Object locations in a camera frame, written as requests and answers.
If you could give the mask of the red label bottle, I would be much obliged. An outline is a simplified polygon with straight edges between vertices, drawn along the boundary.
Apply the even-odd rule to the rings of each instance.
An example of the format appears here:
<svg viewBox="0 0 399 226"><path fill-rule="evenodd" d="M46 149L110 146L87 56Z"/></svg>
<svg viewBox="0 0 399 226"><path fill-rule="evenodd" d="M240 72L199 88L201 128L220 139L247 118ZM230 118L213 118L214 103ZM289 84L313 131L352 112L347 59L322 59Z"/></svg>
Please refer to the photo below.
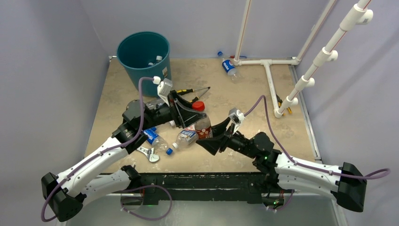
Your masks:
<svg viewBox="0 0 399 226"><path fill-rule="evenodd" d="M192 104L192 108L196 111L205 113L205 104L202 101L196 101ZM194 125L195 131L199 139L212 138L212 126L210 118L206 116L204 119L197 121Z"/></svg>

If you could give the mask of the white label crushed bottle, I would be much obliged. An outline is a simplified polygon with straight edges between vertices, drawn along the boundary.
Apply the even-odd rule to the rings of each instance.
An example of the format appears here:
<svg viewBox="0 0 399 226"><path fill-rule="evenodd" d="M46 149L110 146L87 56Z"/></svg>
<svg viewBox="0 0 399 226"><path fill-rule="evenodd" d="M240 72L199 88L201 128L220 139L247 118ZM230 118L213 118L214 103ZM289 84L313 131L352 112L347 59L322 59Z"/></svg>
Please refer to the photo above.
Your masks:
<svg viewBox="0 0 399 226"><path fill-rule="evenodd" d="M176 141L172 143L175 149L185 149L191 144L195 143L199 139L199 136L195 129L185 128L176 137Z"/></svg>

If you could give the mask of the Pepsi bottle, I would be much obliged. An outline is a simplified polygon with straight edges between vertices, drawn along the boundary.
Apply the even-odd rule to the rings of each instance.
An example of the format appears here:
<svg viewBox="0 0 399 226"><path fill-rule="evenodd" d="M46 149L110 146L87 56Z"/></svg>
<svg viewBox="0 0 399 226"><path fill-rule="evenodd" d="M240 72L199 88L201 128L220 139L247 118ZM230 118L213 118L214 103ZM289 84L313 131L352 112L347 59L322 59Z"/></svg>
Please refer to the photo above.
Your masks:
<svg viewBox="0 0 399 226"><path fill-rule="evenodd" d="M173 153L173 149L169 147L166 140L157 133L156 127L145 129L143 132L147 136L147 141L156 152L165 153L167 155Z"/></svg>
<svg viewBox="0 0 399 226"><path fill-rule="evenodd" d="M233 65L232 61L224 55L222 51L218 51L217 56L221 59L222 61L222 68L224 69L225 73L227 76L233 81L233 82L239 82L242 80L242 76L238 69Z"/></svg>

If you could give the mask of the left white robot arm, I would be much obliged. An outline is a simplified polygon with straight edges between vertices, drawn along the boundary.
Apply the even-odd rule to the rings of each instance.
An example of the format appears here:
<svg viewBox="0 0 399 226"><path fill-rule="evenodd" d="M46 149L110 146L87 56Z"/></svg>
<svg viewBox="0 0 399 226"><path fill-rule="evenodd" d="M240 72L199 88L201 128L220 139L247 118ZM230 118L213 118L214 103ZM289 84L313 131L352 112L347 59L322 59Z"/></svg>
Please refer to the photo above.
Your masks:
<svg viewBox="0 0 399 226"><path fill-rule="evenodd" d="M122 123L112 135L89 156L58 174L47 173L41 178L45 203L41 210L44 222L57 219L65 222L76 216L85 205L107 194L143 189L139 173L133 166L123 166L106 177L97 179L105 169L136 151L146 140L146 129L170 121L180 128L189 127L206 118L203 110L172 90L161 106L148 108L143 100L128 103Z"/></svg>

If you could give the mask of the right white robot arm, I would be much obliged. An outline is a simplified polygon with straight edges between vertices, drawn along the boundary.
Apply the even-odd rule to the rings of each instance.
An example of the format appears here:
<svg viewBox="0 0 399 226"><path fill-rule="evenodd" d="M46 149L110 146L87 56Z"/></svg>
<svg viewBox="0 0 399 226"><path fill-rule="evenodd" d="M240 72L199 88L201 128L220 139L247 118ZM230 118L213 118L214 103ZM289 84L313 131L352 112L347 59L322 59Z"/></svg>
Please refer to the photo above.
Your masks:
<svg viewBox="0 0 399 226"><path fill-rule="evenodd" d="M246 138L239 131L233 133L230 119L212 127L217 135L197 140L197 144L216 155L232 149L250 159L265 175L263 186L271 192L300 190L319 194L354 212L363 212L367 181L351 163L341 166L324 165L296 157L287 157L274 148L274 143L264 132Z"/></svg>

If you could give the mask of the clear bottle by bin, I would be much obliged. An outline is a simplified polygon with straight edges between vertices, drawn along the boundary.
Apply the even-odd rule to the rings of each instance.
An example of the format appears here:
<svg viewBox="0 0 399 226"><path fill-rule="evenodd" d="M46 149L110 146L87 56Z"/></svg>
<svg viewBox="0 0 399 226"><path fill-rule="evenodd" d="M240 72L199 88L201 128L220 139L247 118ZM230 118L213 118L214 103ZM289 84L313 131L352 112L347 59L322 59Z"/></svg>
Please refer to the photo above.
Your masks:
<svg viewBox="0 0 399 226"><path fill-rule="evenodd" d="M164 103L165 103L164 100L157 98L157 99L147 102L145 105L148 109L154 110L154 109L157 109L158 107L162 106Z"/></svg>

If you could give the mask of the teal plastic bin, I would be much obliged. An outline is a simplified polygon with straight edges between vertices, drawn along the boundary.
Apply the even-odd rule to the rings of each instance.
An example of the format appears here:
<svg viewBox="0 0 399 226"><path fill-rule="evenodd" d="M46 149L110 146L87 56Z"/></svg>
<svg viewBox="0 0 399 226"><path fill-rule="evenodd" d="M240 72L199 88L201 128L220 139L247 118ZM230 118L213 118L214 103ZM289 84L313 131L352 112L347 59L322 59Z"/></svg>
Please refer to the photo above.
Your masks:
<svg viewBox="0 0 399 226"><path fill-rule="evenodd" d="M155 64L156 56L163 57L158 64ZM158 76L162 80L172 80L170 44L159 33L138 32L126 37L117 48L117 59L136 88L139 88L142 77Z"/></svg>

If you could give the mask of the yellow black pliers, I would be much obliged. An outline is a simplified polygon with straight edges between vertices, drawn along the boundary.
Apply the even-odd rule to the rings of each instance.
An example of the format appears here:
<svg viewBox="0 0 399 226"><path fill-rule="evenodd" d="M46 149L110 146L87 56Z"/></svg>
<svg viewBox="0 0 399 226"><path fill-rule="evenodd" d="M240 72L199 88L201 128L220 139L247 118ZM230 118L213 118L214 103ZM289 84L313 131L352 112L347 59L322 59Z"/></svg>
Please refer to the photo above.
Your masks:
<svg viewBox="0 0 399 226"><path fill-rule="evenodd" d="M207 93L210 90L211 87L204 87L204 88L198 88L198 89L180 89L177 91L177 94L183 96L189 93L194 93L196 94L195 98L189 101L189 103L193 103L198 101L205 93Z"/></svg>

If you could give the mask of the silver adjustable wrench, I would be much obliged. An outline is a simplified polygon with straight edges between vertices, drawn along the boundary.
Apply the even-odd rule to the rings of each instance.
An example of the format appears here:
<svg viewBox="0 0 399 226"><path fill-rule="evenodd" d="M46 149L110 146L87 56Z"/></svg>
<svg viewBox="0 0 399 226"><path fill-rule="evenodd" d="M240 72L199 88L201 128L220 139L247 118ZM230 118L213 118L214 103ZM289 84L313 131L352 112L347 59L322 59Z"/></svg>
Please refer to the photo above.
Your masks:
<svg viewBox="0 0 399 226"><path fill-rule="evenodd" d="M156 163L160 160L160 157L154 153L153 148L145 148L140 146L139 148L137 148L137 151L143 153L148 159L148 161L151 163Z"/></svg>

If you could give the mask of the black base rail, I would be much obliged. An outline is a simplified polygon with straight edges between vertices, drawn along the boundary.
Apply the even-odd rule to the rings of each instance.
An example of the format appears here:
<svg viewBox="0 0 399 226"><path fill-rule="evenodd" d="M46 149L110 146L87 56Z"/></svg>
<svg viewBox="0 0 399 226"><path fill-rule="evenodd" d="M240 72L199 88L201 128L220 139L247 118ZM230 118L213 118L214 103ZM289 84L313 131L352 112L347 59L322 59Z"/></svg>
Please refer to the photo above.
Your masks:
<svg viewBox="0 0 399 226"><path fill-rule="evenodd" d="M142 173L122 192L138 194L145 205L172 199L246 202L278 209L289 192L267 184L267 178L261 172Z"/></svg>

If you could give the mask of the white PVC pipe frame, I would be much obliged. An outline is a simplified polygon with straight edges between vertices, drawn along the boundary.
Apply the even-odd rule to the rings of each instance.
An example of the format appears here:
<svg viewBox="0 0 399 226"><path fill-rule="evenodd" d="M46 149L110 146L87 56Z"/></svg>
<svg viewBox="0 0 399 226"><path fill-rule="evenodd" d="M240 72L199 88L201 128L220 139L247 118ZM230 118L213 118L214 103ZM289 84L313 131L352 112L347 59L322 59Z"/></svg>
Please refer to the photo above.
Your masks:
<svg viewBox="0 0 399 226"><path fill-rule="evenodd" d="M289 109L290 107L298 104L297 95L304 88L312 87L315 84L315 80L313 78L315 72L325 63L332 62L337 59L338 53L335 50L336 46L343 39L343 37L352 30L356 25L365 25L372 21L373 19L373 11L368 9L370 5L370 0L359 0L355 3L349 12L345 15L342 21L339 24L337 31L333 34L333 36L329 39L327 44L322 47L320 52L315 56L312 61L311 66L307 69L304 75L302 75L299 81L295 84L293 90L287 95L282 103L278 102L277 93L274 87L274 83L271 76L271 65L299 65L302 58L304 57L306 51L310 47L312 41L316 38L316 35L324 21L327 19L329 13L332 11L334 5L336 4L335 0L330 0L321 15L319 16L317 22L312 27L311 33L309 34L307 40L302 46L299 54L291 59L286 60L276 60L276 59L260 59L260 60L241 60L239 55L241 53L243 38L247 26L247 21L249 18L249 12L251 8L252 1L247 0L245 4L245 10L241 22L240 35L239 40L236 47L235 55L232 59L232 63L235 66L241 65L262 65L265 68L267 81L269 83L269 90L271 93L272 103L273 103L273 112L275 117L280 118L283 116L283 113Z"/></svg>

